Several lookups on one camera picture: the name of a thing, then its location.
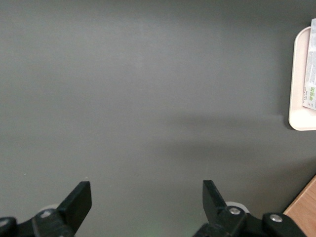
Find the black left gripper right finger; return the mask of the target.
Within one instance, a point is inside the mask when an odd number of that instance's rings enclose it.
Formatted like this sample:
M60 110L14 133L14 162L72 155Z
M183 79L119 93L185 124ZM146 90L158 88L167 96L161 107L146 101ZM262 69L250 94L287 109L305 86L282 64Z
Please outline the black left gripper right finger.
M262 219L236 205L227 205L211 180L203 181L202 203L208 222L196 237L304 237L305 233L287 215L265 213Z

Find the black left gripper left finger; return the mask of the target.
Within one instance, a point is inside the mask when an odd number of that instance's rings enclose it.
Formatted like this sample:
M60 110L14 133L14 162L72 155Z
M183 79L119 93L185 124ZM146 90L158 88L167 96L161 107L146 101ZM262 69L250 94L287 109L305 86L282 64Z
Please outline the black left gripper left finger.
M82 181L56 207L46 208L31 219L17 223L1 217L2 237L74 237L92 207L90 182Z

